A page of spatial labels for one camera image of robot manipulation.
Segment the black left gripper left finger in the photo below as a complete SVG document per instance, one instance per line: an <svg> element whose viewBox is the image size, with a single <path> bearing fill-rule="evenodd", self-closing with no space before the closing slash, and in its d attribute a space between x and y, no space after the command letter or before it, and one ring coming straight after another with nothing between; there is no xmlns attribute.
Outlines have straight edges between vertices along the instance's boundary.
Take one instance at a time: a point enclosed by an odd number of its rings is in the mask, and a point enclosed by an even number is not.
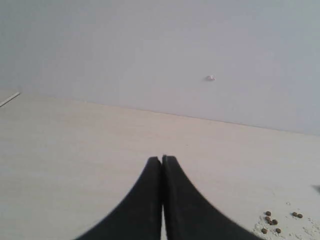
<svg viewBox="0 0 320 240"><path fill-rule="evenodd" d="M150 157L136 183L104 219L80 240L159 240L162 228L162 165Z"/></svg>

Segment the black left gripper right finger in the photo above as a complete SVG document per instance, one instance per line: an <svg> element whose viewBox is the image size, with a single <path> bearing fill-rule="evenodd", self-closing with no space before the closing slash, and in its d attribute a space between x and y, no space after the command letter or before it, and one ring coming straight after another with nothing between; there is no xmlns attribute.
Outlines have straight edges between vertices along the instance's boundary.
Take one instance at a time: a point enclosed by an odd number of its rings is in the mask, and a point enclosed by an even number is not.
<svg viewBox="0 0 320 240"><path fill-rule="evenodd" d="M175 156L163 155L162 205L168 240L258 240L197 190Z"/></svg>

